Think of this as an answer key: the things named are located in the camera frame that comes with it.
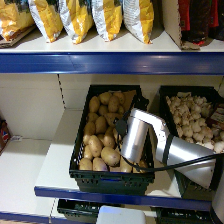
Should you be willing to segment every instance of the metal robot arm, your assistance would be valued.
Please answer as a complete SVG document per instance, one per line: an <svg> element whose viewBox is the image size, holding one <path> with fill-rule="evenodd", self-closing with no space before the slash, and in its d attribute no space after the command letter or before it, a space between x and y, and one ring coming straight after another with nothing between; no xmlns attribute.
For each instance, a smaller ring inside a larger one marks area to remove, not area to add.
<svg viewBox="0 0 224 224"><path fill-rule="evenodd" d="M140 161L149 125L153 126L158 139L156 159L166 165L213 155L210 149L172 136L162 118L145 111L132 109L127 125L127 135L123 139L121 155L132 162ZM209 188L214 179L215 165L216 160L212 159L180 167L177 170L202 187ZM224 223L224 172L220 177L211 208L211 217L214 223Z"/></svg>

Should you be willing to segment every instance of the plastic basket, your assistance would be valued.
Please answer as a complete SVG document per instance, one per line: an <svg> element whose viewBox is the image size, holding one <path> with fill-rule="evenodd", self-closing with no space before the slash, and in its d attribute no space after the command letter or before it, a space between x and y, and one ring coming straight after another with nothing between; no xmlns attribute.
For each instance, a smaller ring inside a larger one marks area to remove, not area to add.
<svg viewBox="0 0 224 224"><path fill-rule="evenodd" d="M58 213L65 216L70 221L78 221L84 223L96 223L101 206L108 205L113 207L121 207L119 204L105 204L96 202L85 202L76 200L58 200Z"/></svg>
<svg viewBox="0 0 224 224"><path fill-rule="evenodd" d="M97 96L106 91L126 92L131 90L136 90L136 93L141 95L139 86L97 85L90 86L89 88L69 168L70 177L75 178L81 191L107 194L144 195L148 184L154 182L154 173L120 173L78 170L78 164L83 154L83 129L86 124L90 99L93 96ZM147 162L148 167L153 168L154 162L149 135L147 135L142 156Z"/></svg>
<svg viewBox="0 0 224 224"><path fill-rule="evenodd" d="M223 102L223 98L218 94L214 87L206 86L161 86L160 88L160 116L166 121L169 131L172 135L178 137L176 125L173 121L173 115L169 110L169 106L166 102L166 96L177 96L178 92L191 92L192 96L206 97L208 102L215 105L218 102ZM178 187L182 198L185 199L198 199L198 200L212 200L212 190L205 189L200 185L192 182L183 174L175 170L175 176L177 179Z"/></svg>
<svg viewBox="0 0 224 224"><path fill-rule="evenodd" d="M158 224L212 224L209 212L156 208Z"/></svg>

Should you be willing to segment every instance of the store shelf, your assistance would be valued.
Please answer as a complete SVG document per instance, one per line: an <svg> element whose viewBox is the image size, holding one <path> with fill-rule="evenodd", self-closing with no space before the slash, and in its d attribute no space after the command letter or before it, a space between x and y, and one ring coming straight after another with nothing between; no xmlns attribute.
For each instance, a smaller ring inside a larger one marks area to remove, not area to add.
<svg viewBox="0 0 224 224"><path fill-rule="evenodd" d="M49 148L35 184L35 194L42 197L67 198L101 203L118 203L172 207L208 211L210 202L183 200L173 171L156 173L145 196L113 195L81 192L75 179L69 176L69 164L73 152L82 111L65 110L56 135ZM155 167L162 166L154 160Z"/></svg>
<svg viewBox="0 0 224 224"><path fill-rule="evenodd" d="M55 200L52 213L51 213L51 223L52 224L72 224L74 222L68 220L63 214L57 211L58 199ZM153 208L146 206L136 206L136 205L122 205L124 208L137 209L145 213L146 224L156 224L156 211Z"/></svg>
<svg viewBox="0 0 224 224"><path fill-rule="evenodd" d="M162 29L146 45L125 28L111 42L90 30L79 45L63 31L54 43L45 43L35 29L12 48L0 49L0 73L74 74L224 74L224 42L208 40L199 52L182 52Z"/></svg>
<svg viewBox="0 0 224 224"><path fill-rule="evenodd" d="M9 142L0 156L0 219L49 223L54 198L38 198L35 181L50 141Z"/></svg>

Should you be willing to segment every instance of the crate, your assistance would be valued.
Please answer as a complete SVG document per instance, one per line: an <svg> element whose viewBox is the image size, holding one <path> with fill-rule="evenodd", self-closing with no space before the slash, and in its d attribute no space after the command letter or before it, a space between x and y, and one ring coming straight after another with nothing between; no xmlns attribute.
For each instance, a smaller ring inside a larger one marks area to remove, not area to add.
<svg viewBox="0 0 224 224"><path fill-rule="evenodd" d="M121 207L119 204L59 199L57 211L70 221L96 223L99 210L103 205Z"/></svg>
<svg viewBox="0 0 224 224"><path fill-rule="evenodd" d="M83 154L83 129L86 124L90 99L93 96L97 96L100 93L107 91L127 92L132 90L135 90L137 95L141 97L141 89L138 85L90 86L69 168L70 177L75 178L81 191L106 194L144 195L148 184L154 182L154 173L120 173L78 170L78 164ZM144 145L143 157L146 160L148 167L153 168L154 162L149 135L147 135Z"/></svg>
<svg viewBox="0 0 224 224"><path fill-rule="evenodd" d="M209 212L156 208L158 224L212 224Z"/></svg>
<svg viewBox="0 0 224 224"><path fill-rule="evenodd" d="M178 137L176 125L173 121L173 115L169 110L169 106L166 102L166 96L176 96L178 92L191 92L192 96L206 97L208 102L211 102L214 106L218 102L223 102L223 98L218 94L214 87L206 86L161 86L160 88L160 116L166 121L170 133ZM217 160L217 163L221 166L221 160ZM214 171L217 175L220 175L218 168ZM175 176L177 179L178 187L182 198L185 199L198 199L198 200L212 200L213 191L211 189L205 189L200 185L192 182L183 174L175 170Z"/></svg>

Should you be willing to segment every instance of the chip bag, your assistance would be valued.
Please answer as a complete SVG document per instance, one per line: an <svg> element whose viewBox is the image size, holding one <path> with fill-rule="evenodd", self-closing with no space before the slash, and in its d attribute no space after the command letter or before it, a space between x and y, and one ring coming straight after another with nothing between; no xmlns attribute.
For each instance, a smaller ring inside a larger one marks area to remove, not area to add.
<svg viewBox="0 0 224 224"><path fill-rule="evenodd" d="M151 43L154 10L150 0L124 0L125 27L145 44Z"/></svg>
<svg viewBox="0 0 224 224"><path fill-rule="evenodd" d="M59 0L62 23L72 42L81 43L93 25L91 5L86 0Z"/></svg>
<svg viewBox="0 0 224 224"><path fill-rule="evenodd" d="M120 31L122 8L119 0L92 0L93 20L98 34L105 40L113 40Z"/></svg>
<svg viewBox="0 0 224 224"><path fill-rule="evenodd" d="M55 41L63 28L57 0L28 0L28 2L34 21L46 42Z"/></svg>
<svg viewBox="0 0 224 224"><path fill-rule="evenodd" d="M28 0L0 0L0 35L10 41L34 24Z"/></svg>

